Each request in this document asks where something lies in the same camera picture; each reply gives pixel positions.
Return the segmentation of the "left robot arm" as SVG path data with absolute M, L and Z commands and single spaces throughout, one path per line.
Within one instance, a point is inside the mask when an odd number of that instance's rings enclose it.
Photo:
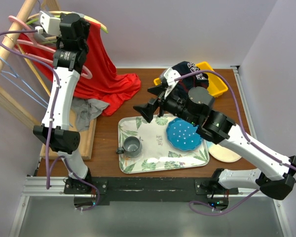
M 40 12 L 39 22 L 57 42 L 49 104 L 41 125 L 34 126 L 33 134 L 45 144 L 45 161 L 49 161 L 49 151 L 55 152 L 68 170 L 68 186 L 86 194 L 92 190 L 91 173 L 78 150 L 80 133 L 69 129 L 69 121 L 74 90 L 89 51 L 90 23 L 77 13 L 55 17 L 46 11 Z

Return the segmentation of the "yellow plastic hanger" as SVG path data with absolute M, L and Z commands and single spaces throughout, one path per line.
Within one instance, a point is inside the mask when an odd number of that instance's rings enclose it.
M 28 58 L 24 58 L 24 60 L 27 63 L 27 65 L 29 66 L 29 68 L 31 69 L 31 71 L 36 76 L 37 80 L 39 81 L 39 83 L 41 84 L 41 86 L 43 87 L 43 89 L 45 90 L 45 92 L 47 93 L 47 95 L 50 96 L 50 91 L 47 88 L 46 84 L 44 83 L 42 77 L 39 75 L 38 71 L 36 70 L 34 64 Z

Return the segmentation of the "pink plastic hanger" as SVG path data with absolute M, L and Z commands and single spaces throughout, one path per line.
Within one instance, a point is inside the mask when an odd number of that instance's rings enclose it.
M 22 29 L 31 30 L 31 28 L 25 22 L 23 22 L 22 20 L 18 19 L 15 16 L 9 15 L 8 19 L 10 20 L 11 23 L 17 23 L 18 25 L 20 25 Z M 15 42 L 15 44 L 17 45 L 17 48 L 19 47 L 19 45 L 23 44 L 23 45 L 33 46 L 35 48 L 41 49 L 41 50 L 46 51 L 46 52 L 50 52 L 52 54 L 55 53 L 55 51 L 56 51 L 55 49 L 47 47 L 45 45 L 42 45 L 42 44 L 39 44 L 38 42 L 36 42 L 36 40 L 34 38 L 34 33 L 26 33 L 26 36 L 30 40 L 28 41 L 28 40 L 18 39 Z M 37 56 L 37 55 L 28 54 L 28 53 L 26 53 L 26 54 L 29 55 L 29 56 L 33 56 L 36 59 L 39 59 L 39 60 L 41 60 L 41 61 L 43 61 L 45 63 L 52 64 L 52 60 L 49 60 L 47 58 L 43 58 L 43 57 L 40 57 L 40 56 Z M 91 79 L 92 78 L 92 73 L 86 66 L 83 66 L 82 72 L 83 72 L 82 75 L 81 75 L 82 77 L 84 77 L 86 79 Z

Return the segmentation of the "red tank top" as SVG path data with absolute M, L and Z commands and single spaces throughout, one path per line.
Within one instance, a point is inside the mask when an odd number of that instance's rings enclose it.
M 92 78 L 81 76 L 75 86 L 73 97 L 85 100 L 97 99 L 108 103 L 108 107 L 101 113 L 108 117 L 141 89 L 141 80 L 135 73 L 117 73 L 104 48 L 100 31 L 99 24 L 90 24 L 86 40 L 89 51 L 85 55 L 84 66 L 91 72 Z

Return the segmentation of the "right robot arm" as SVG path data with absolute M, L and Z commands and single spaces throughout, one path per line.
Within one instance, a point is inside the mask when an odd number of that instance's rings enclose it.
M 193 87 L 187 98 L 167 95 L 159 85 L 148 89 L 157 97 L 133 108 L 146 122 L 151 122 L 154 112 L 168 112 L 197 128 L 201 138 L 227 148 L 255 166 L 251 170 L 218 168 L 213 173 L 207 189 L 215 194 L 233 188 L 248 188 L 264 195 L 283 200 L 293 190 L 296 179 L 296 156 L 284 156 L 273 151 L 246 133 L 235 121 L 213 110 L 214 97 L 203 87 Z

